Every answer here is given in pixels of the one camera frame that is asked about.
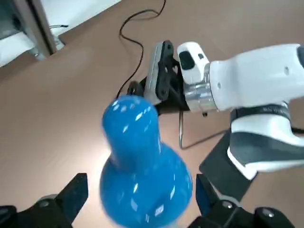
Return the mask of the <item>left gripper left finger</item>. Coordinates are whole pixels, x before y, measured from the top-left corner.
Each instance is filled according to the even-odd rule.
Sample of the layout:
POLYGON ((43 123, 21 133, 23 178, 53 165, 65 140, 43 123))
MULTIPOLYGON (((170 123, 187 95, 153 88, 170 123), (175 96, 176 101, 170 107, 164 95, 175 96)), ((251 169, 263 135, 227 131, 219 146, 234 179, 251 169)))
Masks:
POLYGON ((24 211, 0 207, 2 228, 71 228, 88 199, 86 173, 78 173, 54 198, 43 198, 24 211))

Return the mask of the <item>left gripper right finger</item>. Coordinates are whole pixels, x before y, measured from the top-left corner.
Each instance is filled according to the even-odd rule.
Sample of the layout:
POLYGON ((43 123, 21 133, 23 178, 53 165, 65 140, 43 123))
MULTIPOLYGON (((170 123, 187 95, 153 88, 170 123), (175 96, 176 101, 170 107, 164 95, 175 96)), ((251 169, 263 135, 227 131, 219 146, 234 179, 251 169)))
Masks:
POLYGON ((269 207, 256 208, 250 213, 236 203, 219 198, 203 174, 196 175, 196 202, 201 215, 190 228, 293 228, 284 213, 269 207))

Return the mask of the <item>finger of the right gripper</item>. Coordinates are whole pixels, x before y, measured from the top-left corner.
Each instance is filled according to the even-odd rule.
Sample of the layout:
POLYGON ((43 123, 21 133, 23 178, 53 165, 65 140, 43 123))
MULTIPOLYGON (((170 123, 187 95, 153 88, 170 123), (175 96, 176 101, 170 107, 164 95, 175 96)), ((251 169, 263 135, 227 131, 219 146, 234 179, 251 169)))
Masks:
POLYGON ((142 79, 140 82, 131 81, 127 89, 127 95, 137 95, 144 97, 145 84, 146 78, 142 79))

